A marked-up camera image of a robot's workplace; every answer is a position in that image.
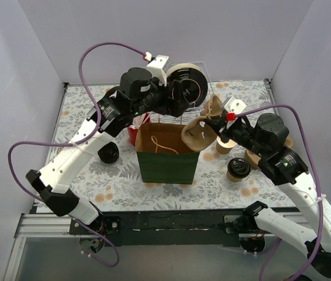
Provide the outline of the black plastic cup lid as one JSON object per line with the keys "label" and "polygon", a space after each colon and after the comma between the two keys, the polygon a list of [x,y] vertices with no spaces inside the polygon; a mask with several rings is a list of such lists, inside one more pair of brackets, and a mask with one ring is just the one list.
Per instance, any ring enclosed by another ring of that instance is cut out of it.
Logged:
{"label": "black plastic cup lid", "polygon": [[239,171],[251,170],[250,164],[244,158],[236,157],[229,161],[227,169]]}

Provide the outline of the brown paper coffee cup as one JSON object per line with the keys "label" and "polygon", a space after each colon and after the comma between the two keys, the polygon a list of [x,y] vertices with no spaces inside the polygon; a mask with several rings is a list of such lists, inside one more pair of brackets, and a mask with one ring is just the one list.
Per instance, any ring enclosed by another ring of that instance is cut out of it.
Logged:
{"label": "brown paper coffee cup", "polygon": [[234,169],[228,169],[226,173],[226,177],[231,182],[237,183],[242,179],[246,178],[250,174],[251,170],[239,171]]}

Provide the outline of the green paper bag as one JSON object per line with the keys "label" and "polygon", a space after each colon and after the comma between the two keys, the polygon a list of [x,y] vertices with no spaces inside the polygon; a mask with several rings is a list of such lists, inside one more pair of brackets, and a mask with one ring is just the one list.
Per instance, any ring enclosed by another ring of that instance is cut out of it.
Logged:
{"label": "green paper bag", "polygon": [[135,149],[143,182],[192,184],[199,153],[182,141],[184,127],[149,122],[139,128]]}

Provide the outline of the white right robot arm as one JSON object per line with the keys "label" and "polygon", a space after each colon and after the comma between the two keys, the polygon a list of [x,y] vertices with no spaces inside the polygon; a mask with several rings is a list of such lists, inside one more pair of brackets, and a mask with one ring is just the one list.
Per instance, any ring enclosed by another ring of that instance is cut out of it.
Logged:
{"label": "white right robot arm", "polygon": [[300,156],[285,145],[289,134],[283,120],[276,114],[259,116],[251,126],[246,117],[234,120],[222,114],[206,120],[206,124],[223,141],[238,145],[260,156],[260,171],[284,192],[309,223],[303,227],[256,201],[242,211],[233,222],[238,229],[270,232],[312,257],[311,265],[322,276],[331,278],[331,205],[316,191],[316,179]]}

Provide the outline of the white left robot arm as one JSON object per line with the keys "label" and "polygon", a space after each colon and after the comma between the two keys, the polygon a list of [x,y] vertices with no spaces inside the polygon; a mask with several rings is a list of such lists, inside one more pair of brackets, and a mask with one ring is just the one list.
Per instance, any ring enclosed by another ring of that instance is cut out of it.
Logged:
{"label": "white left robot arm", "polygon": [[103,226],[102,214],[88,200],[79,198],[71,183],[81,169],[109,144],[133,118],[150,111],[179,117],[189,108],[181,75],[190,71],[188,64],[177,64],[165,73],[162,83],[149,67],[133,67],[125,72],[118,86],[111,88],[92,108],[73,138],[49,164],[30,170],[26,179],[55,215],[69,215],[82,222],[90,234]]}

